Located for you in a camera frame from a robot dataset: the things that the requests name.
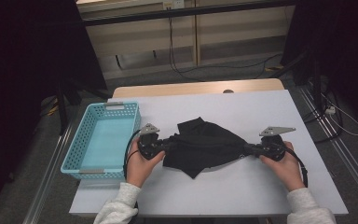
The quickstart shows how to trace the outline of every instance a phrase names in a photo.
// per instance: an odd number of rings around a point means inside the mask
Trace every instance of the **metal bracket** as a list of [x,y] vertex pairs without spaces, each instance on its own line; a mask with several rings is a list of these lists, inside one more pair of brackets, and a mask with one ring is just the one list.
[[259,136],[274,136],[281,133],[290,133],[295,131],[296,128],[284,128],[284,127],[267,127]]
[[158,133],[159,129],[151,123],[147,123],[140,131],[140,135],[148,133]]

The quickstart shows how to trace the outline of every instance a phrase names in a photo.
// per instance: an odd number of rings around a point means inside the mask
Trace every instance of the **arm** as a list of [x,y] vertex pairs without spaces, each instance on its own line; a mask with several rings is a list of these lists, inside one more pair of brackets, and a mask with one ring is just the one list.
[[[285,144],[293,149],[291,143]],[[292,213],[287,217],[287,223],[336,223],[331,211],[320,208],[310,190],[305,188],[298,162],[292,155],[286,153],[281,161],[273,161],[264,156],[261,156],[260,160],[271,168],[289,190],[287,199],[292,207]]]
[[105,203],[94,220],[94,224],[126,224],[138,213],[133,208],[141,192],[141,187],[152,173],[153,168],[164,158],[160,152],[148,161],[138,152],[138,140],[131,144],[129,155],[133,153],[127,164],[127,183],[121,183],[118,195],[114,200]]

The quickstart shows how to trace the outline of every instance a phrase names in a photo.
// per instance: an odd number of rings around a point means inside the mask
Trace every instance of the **white table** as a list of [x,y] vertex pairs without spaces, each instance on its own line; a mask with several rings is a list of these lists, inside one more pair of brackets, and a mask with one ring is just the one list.
[[[197,94],[116,98],[139,102],[142,124],[150,122],[166,138],[177,123],[202,117],[259,143],[259,133],[268,126],[295,127],[282,134],[305,163],[309,185],[317,203],[336,215],[348,214],[308,130],[288,91],[257,91],[229,94]],[[95,216],[108,198],[118,191],[117,180],[82,180],[70,213]],[[205,170],[196,179],[160,163],[146,180],[139,196],[141,217],[262,217],[290,213],[287,191],[259,159],[248,156]]]

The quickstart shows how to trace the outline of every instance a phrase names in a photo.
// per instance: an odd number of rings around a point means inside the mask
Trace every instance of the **plastic basket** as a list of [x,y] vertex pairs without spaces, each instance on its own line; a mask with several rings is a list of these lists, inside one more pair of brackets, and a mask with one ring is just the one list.
[[89,105],[61,172],[77,179],[123,178],[126,146],[140,125],[137,102]]

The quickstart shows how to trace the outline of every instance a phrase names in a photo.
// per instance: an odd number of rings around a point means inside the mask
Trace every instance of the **basket handle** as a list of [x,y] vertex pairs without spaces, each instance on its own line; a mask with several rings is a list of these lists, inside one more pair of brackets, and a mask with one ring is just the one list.
[[103,105],[106,107],[106,109],[109,110],[125,109],[123,102],[108,102],[108,103],[103,103]]

